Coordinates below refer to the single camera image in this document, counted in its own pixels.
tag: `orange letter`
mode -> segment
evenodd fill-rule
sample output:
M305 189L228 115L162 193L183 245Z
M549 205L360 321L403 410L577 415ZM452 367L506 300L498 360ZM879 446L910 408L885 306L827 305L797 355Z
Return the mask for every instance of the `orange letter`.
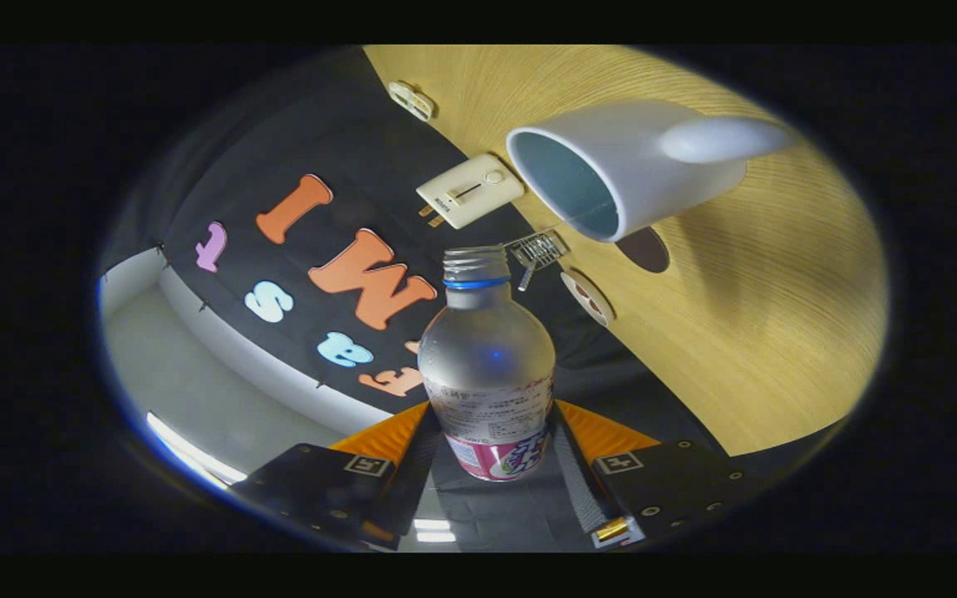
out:
M305 174L297 189L278 202L276 208L265 214L258 214L258 228L265 233L268 241L282 245L286 241L286 230L317 204L331 203L333 194L314 174Z
M368 228L356 232L356 241L334 260L320 268L308 270L308 277L324 292L344 292L361 289L356 303L356 317L376 330L386 330L386 321L420 299L434 299L438 292L422 277L409 277L402 292L395 292L409 269L394 264L369 270L378 262L388 262L394 250Z
M396 375L392 371L380 371L373 380L368 374L361 374L357 377L364 386L371 386L372 389L379 389L384 393L389 393L398 397L405 396L407 391L423 383L423 377L419 371L410 367L401 368L401 375Z

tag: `orange letter w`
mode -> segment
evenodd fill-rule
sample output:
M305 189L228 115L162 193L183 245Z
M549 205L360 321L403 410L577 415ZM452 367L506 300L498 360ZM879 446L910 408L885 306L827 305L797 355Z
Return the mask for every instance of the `orange letter w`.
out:
M376 330L386 330L386 321L420 299L434 299L438 292L422 277L409 277L404 291L395 292L409 269L394 264L369 270L378 262L388 262L394 250L368 228L356 232L356 241L334 260L320 268L308 270L308 277L324 292L344 292L361 289L356 303L356 317Z

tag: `wooden table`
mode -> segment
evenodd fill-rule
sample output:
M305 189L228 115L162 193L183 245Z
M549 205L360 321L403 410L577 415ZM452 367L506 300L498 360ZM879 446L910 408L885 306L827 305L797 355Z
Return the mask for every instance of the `wooden table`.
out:
M615 100L779 120L658 57L615 46L368 46L384 84L437 103L429 123L467 156L510 164L508 132ZM513 202L535 228L558 219L535 194ZM888 329L888 265L865 205L809 143L752 159L732 192L654 224L670 268L646 272L611 243L560 227L561 260L616 311L609 329L730 455L836 423L861 397Z

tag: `bottle label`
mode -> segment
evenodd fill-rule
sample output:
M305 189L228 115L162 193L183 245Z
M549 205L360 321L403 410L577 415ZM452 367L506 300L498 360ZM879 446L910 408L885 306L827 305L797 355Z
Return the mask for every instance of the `bottle label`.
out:
M510 390L449 389L425 381L445 438L467 473L488 481L532 472L546 447L552 377Z

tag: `white mug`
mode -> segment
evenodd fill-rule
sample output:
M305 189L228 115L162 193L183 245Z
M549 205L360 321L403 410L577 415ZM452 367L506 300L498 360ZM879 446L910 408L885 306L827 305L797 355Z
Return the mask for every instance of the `white mug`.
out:
M728 192L744 178L749 158L791 140L773 122L633 100L513 129L508 155L557 216L589 238L614 243Z

